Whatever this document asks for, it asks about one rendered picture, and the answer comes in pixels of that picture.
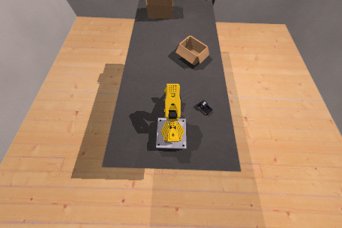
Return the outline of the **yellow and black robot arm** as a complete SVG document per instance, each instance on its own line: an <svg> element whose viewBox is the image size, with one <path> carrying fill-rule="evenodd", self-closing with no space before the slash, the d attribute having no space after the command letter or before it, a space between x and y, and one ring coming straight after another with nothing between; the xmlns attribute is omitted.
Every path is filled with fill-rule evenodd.
<svg viewBox="0 0 342 228"><path fill-rule="evenodd" d="M172 96L171 92L175 94ZM179 84L166 84L166 99L164 112L166 120L169 121L169 123L166 122L161 130L161 133L163 135L163 141L182 140L184 129L178 122L181 116L181 100L179 97L179 92Z"/></svg>

